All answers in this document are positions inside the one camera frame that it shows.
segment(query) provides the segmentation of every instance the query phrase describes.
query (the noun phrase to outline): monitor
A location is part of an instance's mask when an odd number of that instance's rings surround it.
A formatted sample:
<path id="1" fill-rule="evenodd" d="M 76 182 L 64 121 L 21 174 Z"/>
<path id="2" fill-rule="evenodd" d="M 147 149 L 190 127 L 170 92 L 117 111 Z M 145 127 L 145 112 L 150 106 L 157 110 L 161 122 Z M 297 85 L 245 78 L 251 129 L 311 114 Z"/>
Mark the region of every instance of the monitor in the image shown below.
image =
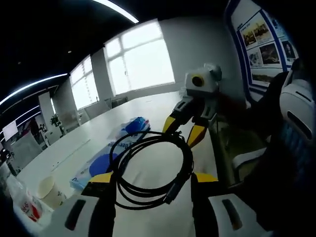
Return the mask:
<path id="1" fill-rule="evenodd" d="M 13 137 L 18 132 L 16 122 L 13 121 L 13 122 L 9 123 L 7 126 L 5 126 L 2 129 L 2 131 L 3 131 L 4 139 L 6 141 L 9 140 L 11 137 Z"/>

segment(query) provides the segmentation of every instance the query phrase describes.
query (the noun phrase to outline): black cable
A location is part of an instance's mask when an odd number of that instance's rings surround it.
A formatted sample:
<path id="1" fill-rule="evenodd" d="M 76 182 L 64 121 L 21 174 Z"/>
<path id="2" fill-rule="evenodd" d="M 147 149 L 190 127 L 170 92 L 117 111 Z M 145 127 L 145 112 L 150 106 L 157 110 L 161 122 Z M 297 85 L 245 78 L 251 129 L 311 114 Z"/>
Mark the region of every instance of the black cable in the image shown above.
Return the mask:
<path id="1" fill-rule="evenodd" d="M 120 153 L 115 161 L 113 161 L 113 151 L 115 147 L 125 138 L 134 136 L 136 134 L 155 134 L 157 136 L 147 137 L 144 138 L 138 142 L 135 142 L 134 144 L 127 147 L 122 153 Z M 128 162 L 136 155 L 138 152 L 140 152 L 142 149 L 159 143 L 159 142 L 170 142 L 172 144 L 175 144 L 178 148 L 181 149 L 183 154 L 183 163 L 182 167 L 177 174 L 176 178 L 173 179 L 170 183 L 155 189 L 143 189 L 136 187 L 130 183 L 128 183 L 126 180 L 122 178 L 126 166 L 128 165 Z M 127 134 L 120 139 L 118 139 L 113 146 L 111 147 L 110 154 L 110 167 L 113 170 L 113 175 L 117 183 L 118 191 L 120 194 L 129 202 L 139 205 L 138 207 L 131 207 L 131 206 L 125 206 L 116 201 L 116 205 L 125 209 L 129 210 L 145 210 L 145 209 L 151 209 L 157 206 L 160 206 L 164 203 L 170 204 L 178 195 L 180 192 L 182 186 L 185 184 L 185 182 L 190 178 L 192 171 L 193 171 L 193 155 L 190 147 L 185 142 L 184 138 L 180 136 L 180 132 L 174 132 L 172 134 L 170 133 L 162 133 L 162 132 L 153 132 L 153 131 L 139 131 Z M 140 201 L 134 201 L 130 199 L 129 197 L 124 194 L 122 191 L 122 188 L 124 188 L 128 193 L 140 197 L 140 198 L 153 198 L 157 196 L 159 197 L 156 200 L 148 201 L 148 202 L 140 202 Z"/>

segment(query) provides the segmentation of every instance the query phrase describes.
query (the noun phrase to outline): wall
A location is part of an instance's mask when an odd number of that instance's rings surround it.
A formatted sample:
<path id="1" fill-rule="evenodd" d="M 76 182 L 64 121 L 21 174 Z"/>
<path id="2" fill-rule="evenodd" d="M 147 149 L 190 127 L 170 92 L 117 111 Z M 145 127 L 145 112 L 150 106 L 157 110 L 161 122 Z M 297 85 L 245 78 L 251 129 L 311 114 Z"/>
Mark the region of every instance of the wall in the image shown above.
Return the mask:
<path id="1" fill-rule="evenodd" d="M 45 124 L 44 117 L 43 117 L 43 115 L 41 115 L 41 114 L 40 114 L 40 115 L 37 115 L 37 116 L 35 117 L 35 121 L 36 121 L 38 127 L 40 127 L 41 124 Z"/>
<path id="2" fill-rule="evenodd" d="M 243 98 L 237 52 L 221 19 L 174 18 L 161 21 L 160 26 L 177 82 L 184 84 L 187 71 L 215 63 L 222 69 L 222 91 L 235 99 Z"/>
<path id="3" fill-rule="evenodd" d="M 102 48 L 91 55 L 91 63 L 95 85 L 97 87 L 100 100 L 106 100 L 113 97 L 105 56 Z"/>
<path id="4" fill-rule="evenodd" d="M 130 91 L 118 95 L 118 98 L 127 96 L 131 100 L 180 90 L 184 86 L 187 71 L 202 67 L 206 62 L 212 62 L 222 68 L 222 91 L 234 99 L 244 100 L 237 52 L 221 19 L 183 17 L 163 20 L 159 23 L 176 83 Z M 109 76 L 105 70 L 103 49 L 93 54 L 91 60 L 100 98 L 107 99 L 113 96 Z"/>
<path id="5" fill-rule="evenodd" d="M 58 115 L 77 110 L 73 93 L 71 91 L 70 79 L 67 79 L 53 96 L 54 107 Z"/>
<path id="6" fill-rule="evenodd" d="M 47 130 L 53 129 L 54 127 L 50 124 L 50 119 L 54 115 L 54 111 L 51 105 L 49 92 L 39 96 L 39 105 Z"/>

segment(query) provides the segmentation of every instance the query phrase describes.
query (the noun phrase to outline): cable connector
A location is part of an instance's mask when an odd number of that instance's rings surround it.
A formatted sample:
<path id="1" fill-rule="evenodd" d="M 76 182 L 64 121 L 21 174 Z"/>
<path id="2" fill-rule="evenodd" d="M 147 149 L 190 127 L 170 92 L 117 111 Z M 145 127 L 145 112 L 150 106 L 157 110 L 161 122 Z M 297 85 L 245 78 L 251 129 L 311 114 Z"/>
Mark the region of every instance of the cable connector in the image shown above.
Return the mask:
<path id="1" fill-rule="evenodd" d="M 182 188 L 182 185 L 179 185 L 177 183 L 173 184 L 166 194 L 166 197 L 164 199 L 165 203 L 170 204 L 173 200 L 175 200 L 181 188 Z"/>
<path id="2" fill-rule="evenodd" d="M 180 137 L 183 141 L 185 141 L 184 137 L 181 135 L 182 131 L 174 131 L 171 135 L 172 136 L 176 136 L 176 137 Z"/>

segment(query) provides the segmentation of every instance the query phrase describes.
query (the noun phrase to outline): bulletin board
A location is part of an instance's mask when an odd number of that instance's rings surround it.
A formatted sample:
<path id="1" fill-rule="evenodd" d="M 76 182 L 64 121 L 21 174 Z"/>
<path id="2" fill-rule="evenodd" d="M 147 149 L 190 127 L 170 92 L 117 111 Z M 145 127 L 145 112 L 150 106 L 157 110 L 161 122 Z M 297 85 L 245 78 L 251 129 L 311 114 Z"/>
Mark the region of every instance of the bulletin board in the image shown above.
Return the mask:
<path id="1" fill-rule="evenodd" d="M 225 20 L 236 45 L 245 95 L 258 101 L 270 81 L 298 57 L 284 29 L 251 0 L 231 0 Z"/>

